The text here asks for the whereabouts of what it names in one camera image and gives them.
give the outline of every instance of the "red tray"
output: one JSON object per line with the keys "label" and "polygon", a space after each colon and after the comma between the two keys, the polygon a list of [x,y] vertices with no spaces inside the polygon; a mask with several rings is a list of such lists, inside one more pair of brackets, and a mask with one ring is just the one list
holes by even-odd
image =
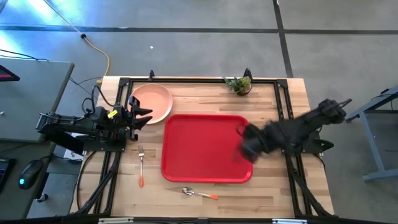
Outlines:
{"label": "red tray", "polygon": [[165,125],[162,175],[174,182],[243,183],[253,165],[239,152],[242,116],[175,114]]}

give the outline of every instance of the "concrete floor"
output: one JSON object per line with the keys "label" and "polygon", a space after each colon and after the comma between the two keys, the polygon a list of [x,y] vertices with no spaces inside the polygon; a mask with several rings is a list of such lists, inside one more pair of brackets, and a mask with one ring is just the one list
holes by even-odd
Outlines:
{"label": "concrete floor", "polygon": [[[50,2],[77,26],[277,28],[272,0]],[[398,2],[394,0],[279,0],[279,4],[285,29],[398,29]],[[42,1],[9,0],[0,12],[0,25],[64,26],[65,23]],[[109,75],[148,75],[153,69],[157,75],[232,76],[241,75],[249,67],[255,77],[286,77],[278,34],[87,32],[87,35],[111,58]],[[347,112],[397,85],[396,38],[396,35],[286,34],[293,75],[305,79],[311,107],[325,98],[352,98]],[[77,82],[102,76],[106,66],[103,55],[87,46],[76,32],[2,29],[0,48],[73,62],[72,77]],[[95,80],[82,85],[91,89],[94,83]],[[80,102],[85,97],[87,93],[69,83],[58,112],[81,114]],[[361,123],[324,127],[321,137],[335,143],[324,158],[335,213],[345,218],[398,223],[398,178],[362,181],[362,175],[376,171],[376,165]],[[393,161],[397,156],[389,154]],[[74,188],[71,183],[78,172],[71,166],[55,164],[56,172],[64,174],[50,176],[47,185],[56,183],[57,179],[68,180],[67,184],[61,192],[54,192],[56,203],[33,204],[30,217],[67,213]]]}

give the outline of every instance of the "butcher block table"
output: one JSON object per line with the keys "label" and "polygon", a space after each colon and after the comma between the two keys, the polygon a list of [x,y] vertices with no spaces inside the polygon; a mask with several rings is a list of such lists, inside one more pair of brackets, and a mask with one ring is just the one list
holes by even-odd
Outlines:
{"label": "butcher block table", "polygon": [[[192,77],[157,78],[189,79]],[[114,102],[116,99],[119,79],[120,77],[103,78],[101,89],[109,102]],[[294,116],[297,117],[310,109],[304,80],[288,78],[287,83]],[[133,89],[144,84],[134,83]],[[273,85],[252,84],[252,90],[248,95],[237,96],[225,83],[160,84],[166,87],[173,96],[174,103],[169,116],[173,114],[235,114],[245,117],[259,127],[263,127],[268,120],[279,119]],[[284,99],[283,91],[280,92],[281,98]],[[107,110],[112,109],[102,97],[98,98],[97,105]],[[282,106],[285,110],[284,100],[282,100]],[[112,217],[294,217],[285,157],[280,151],[265,154],[260,158],[254,164],[252,177],[243,184],[201,184],[165,180],[160,172],[160,162],[167,118],[156,124],[148,124],[142,131],[137,131],[138,142],[127,142],[119,165]],[[145,151],[145,186],[143,188],[139,187],[138,145],[142,145]],[[87,201],[98,185],[103,158],[104,153],[97,152],[83,172],[80,184],[81,204]],[[311,154],[302,154],[302,160],[309,189],[326,211],[333,213],[322,163]],[[188,196],[182,193],[182,187],[191,187],[197,192],[217,194],[220,197],[218,200],[213,200]],[[105,188],[104,192],[102,207],[108,196],[108,188]],[[300,208],[304,211],[301,191],[298,190],[297,195]],[[76,210],[75,195],[70,211]]]}

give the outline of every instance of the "metal spoon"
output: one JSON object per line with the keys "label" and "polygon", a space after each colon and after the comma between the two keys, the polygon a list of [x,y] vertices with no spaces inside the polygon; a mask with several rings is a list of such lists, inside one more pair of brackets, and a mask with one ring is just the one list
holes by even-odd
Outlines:
{"label": "metal spoon", "polygon": [[212,198],[212,199],[215,199],[215,200],[218,199],[218,195],[209,195],[209,194],[198,193],[198,192],[193,191],[193,189],[190,188],[190,187],[183,187],[182,188],[182,192],[184,194],[186,194],[186,195],[198,194],[198,195],[201,195],[201,196],[204,196],[204,197],[208,197],[208,198]]}

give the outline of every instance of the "pink plate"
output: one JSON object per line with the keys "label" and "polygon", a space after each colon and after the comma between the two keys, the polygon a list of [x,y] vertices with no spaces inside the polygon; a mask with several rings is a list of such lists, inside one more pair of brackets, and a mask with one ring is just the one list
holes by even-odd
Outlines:
{"label": "pink plate", "polygon": [[153,116],[148,124],[162,121],[171,111],[173,105],[172,94],[166,87],[159,84],[146,84],[138,87],[132,93],[140,102],[140,107],[152,109],[153,112],[145,116]]}

